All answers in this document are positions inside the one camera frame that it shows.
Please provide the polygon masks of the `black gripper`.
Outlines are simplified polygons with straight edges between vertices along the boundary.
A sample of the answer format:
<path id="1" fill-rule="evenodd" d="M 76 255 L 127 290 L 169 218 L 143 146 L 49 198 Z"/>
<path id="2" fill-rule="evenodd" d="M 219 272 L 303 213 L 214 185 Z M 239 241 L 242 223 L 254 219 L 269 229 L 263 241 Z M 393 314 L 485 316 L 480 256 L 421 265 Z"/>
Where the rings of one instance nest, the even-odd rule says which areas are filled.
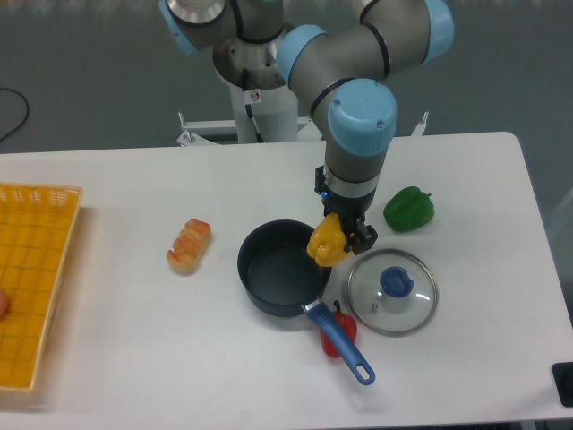
<path id="1" fill-rule="evenodd" d="M 326 166 L 319 166 L 314 174 L 314 191 L 321 197 L 324 215 L 339 216 L 346 238 L 345 251 L 355 255 L 369 251 L 377 240 L 377 231 L 365 224 L 365 213 L 372 204 L 375 190 L 358 197 L 347 197 L 328 184 L 331 175 Z"/>

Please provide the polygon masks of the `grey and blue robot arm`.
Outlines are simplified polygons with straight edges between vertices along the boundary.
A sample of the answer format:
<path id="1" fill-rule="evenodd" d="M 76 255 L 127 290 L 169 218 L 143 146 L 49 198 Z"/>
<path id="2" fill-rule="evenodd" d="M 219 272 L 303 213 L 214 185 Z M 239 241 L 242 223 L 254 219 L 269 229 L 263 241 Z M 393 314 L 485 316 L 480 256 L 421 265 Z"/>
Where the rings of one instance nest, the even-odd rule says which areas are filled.
<path id="1" fill-rule="evenodd" d="M 339 217 L 348 252 L 369 250 L 365 220 L 397 102 L 384 81 L 445 54 L 454 22 L 442 1 L 354 1 L 358 23 L 337 36 L 288 25 L 280 1 L 162 1 L 159 10 L 186 53 L 205 48 L 231 93 L 239 142 L 289 142 L 305 108 L 326 142 L 315 190 Z"/>

